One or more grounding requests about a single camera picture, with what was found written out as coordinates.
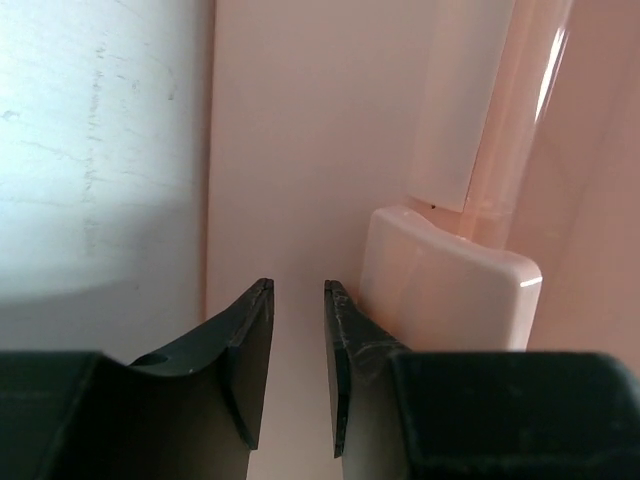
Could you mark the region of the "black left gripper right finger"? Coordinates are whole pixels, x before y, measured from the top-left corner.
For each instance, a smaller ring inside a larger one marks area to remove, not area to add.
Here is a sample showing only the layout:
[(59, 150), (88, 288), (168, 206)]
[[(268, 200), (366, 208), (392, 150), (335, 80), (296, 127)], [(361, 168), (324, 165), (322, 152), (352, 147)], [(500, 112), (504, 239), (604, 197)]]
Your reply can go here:
[(412, 409), (399, 377), (409, 349), (337, 280), (324, 284), (324, 326), (333, 453), (342, 477), (411, 479)]

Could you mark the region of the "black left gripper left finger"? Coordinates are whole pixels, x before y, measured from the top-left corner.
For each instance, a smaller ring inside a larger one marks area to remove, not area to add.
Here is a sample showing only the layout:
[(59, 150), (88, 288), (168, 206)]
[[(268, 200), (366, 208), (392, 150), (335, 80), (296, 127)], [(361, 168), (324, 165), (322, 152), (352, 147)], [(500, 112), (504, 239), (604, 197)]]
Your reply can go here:
[(259, 443), (274, 323), (262, 278), (229, 307), (129, 366), (101, 366), (104, 479), (244, 479)]

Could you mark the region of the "pink plastic toolbox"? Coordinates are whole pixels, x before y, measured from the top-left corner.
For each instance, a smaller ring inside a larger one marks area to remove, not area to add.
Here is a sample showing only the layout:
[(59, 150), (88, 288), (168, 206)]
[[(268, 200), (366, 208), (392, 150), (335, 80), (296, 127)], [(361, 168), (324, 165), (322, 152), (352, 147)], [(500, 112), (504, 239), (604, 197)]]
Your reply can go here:
[(220, 1), (206, 310), (276, 284), (253, 479), (338, 479), (322, 287), (372, 212), (535, 261), (529, 345), (639, 366), (635, 1)]

